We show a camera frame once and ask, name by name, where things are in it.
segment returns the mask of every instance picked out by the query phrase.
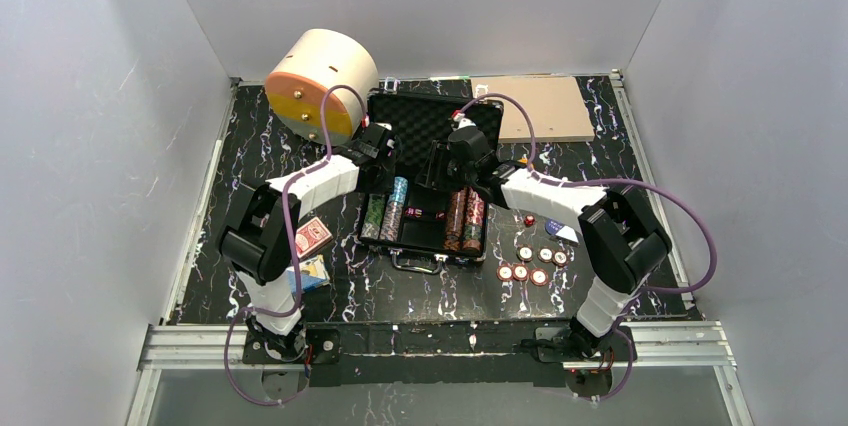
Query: beige board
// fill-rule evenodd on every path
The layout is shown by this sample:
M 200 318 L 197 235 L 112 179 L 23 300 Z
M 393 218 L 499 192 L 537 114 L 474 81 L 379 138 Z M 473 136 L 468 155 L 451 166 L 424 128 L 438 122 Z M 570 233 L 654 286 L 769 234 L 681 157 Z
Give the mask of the beige board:
M 583 103 L 580 87 L 573 77 L 563 76 L 489 76 L 472 77 L 471 86 L 486 86 L 490 93 L 505 94 L 527 110 L 539 141 L 591 141 L 595 129 Z M 504 104 L 500 142 L 523 143 L 530 130 L 518 108 Z

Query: black marble table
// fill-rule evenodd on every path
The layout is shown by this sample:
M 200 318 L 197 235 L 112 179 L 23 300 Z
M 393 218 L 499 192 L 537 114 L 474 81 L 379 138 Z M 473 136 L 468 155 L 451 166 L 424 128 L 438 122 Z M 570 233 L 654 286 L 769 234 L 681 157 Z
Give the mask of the black marble table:
M 605 177 L 640 179 L 629 136 L 617 109 L 612 85 L 605 76 L 579 77 L 583 98 L 595 126 L 595 139 L 580 143 L 541 143 L 534 166 L 545 173 L 571 180 Z M 427 92 L 469 98 L 470 81 L 402 81 L 400 91 Z M 529 153 L 527 144 L 500 145 L 501 158 L 519 159 Z M 240 87 L 223 144 L 217 176 L 211 191 L 199 254 L 191 271 L 186 294 L 172 315 L 171 324 L 228 322 L 249 298 L 244 286 L 222 260 L 210 238 L 223 224 L 233 192 L 243 182 L 261 182 L 288 174 L 317 161 L 321 145 L 289 131 L 270 110 L 259 86 Z M 324 255 L 331 284 L 304 295 L 306 322 L 443 322 L 537 318 L 569 318 L 585 299 L 593 272 L 586 250 L 557 244 L 544 230 L 543 219 L 527 228 L 517 211 L 490 206 L 488 252 L 482 264 L 448 264 L 438 276 L 394 269 L 385 252 L 359 243 L 355 231 L 363 197 L 350 194 L 324 204 L 303 219 L 318 216 L 330 228 L 334 241 Z M 559 247 L 570 256 L 567 267 L 546 269 L 547 286 L 530 282 L 502 282 L 495 271 L 503 262 L 516 262 L 516 245 Z M 650 284 L 676 286 L 666 262 Z M 680 296 L 644 294 L 631 315 L 650 318 L 697 318 L 687 311 Z

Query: poker chip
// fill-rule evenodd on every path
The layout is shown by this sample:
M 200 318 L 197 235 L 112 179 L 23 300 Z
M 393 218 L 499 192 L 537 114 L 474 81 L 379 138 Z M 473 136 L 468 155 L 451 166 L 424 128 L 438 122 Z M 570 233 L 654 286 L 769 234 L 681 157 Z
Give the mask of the poker chip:
M 554 259 L 554 252 L 551 248 L 542 248 L 539 250 L 539 260 L 543 263 L 550 263 Z
M 554 264 L 559 267 L 563 267 L 566 263 L 568 263 L 568 255 L 565 254 L 565 251 L 557 251 L 554 253 Z
M 533 249 L 530 246 L 518 247 L 518 259 L 522 261 L 531 261 L 533 259 Z
M 530 281 L 536 286 L 544 286 L 548 284 L 548 273 L 544 269 L 536 268 L 530 273 Z
M 501 281 L 509 281 L 512 279 L 512 268 L 509 266 L 501 266 L 498 268 L 498 279 Z
M 512 277 L 516 281 L 527 281 L 527 276 L 529 274 L 530 273 L 523 264 L 516 264 L 515 267 L 512 268 Z

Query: stack of poker chips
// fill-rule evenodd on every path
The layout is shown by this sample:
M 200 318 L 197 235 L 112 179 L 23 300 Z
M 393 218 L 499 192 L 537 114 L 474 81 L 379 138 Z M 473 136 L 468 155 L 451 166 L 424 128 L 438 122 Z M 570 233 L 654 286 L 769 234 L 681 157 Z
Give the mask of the stack of poker chips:
M 468 190 L 465 206 L 465 228 L 462 234 L 462 250 L 468 253 L 482 253 L 483 213 L 486 203 L 473 189 Z
M 372 194 L 368 197 L 368 209 L 365 210 L 365 223 L 362 224 L 363 238 L 380 237 L 380 225 L 383 224 L 383 211 L 386 209 L 386 196 Z
M 406 201 L 406 192 L 409 189 L 409 181 L 400 176 L 395 177 L 395 188 L 389 196 L 386 205 L 386 213 L 383 216 L 383 225 L 380 228 L 380 240 L 397 241 L 400 232 L 400 220 L 403 217 L 403 203 Z
M 462 221 L 465 218 L 465 198 L 468 189 L 451 194 L 445 222 L 445 244 L 448 251 L 459 251 L 459 239 L 462 236 Z

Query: playing card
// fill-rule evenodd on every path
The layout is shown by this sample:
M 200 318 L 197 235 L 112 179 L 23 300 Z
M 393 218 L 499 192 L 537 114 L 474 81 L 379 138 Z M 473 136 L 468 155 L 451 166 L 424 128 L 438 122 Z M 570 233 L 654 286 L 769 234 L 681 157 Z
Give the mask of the playing card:
M 297 257 L 302 259 L 309 256 L 332 238 L 333 235 L 330 234 L 330 230 L 324 226 L 320 219 L 310 219 L 309 222 L 297 228 L 297 234 L 294 236 Z

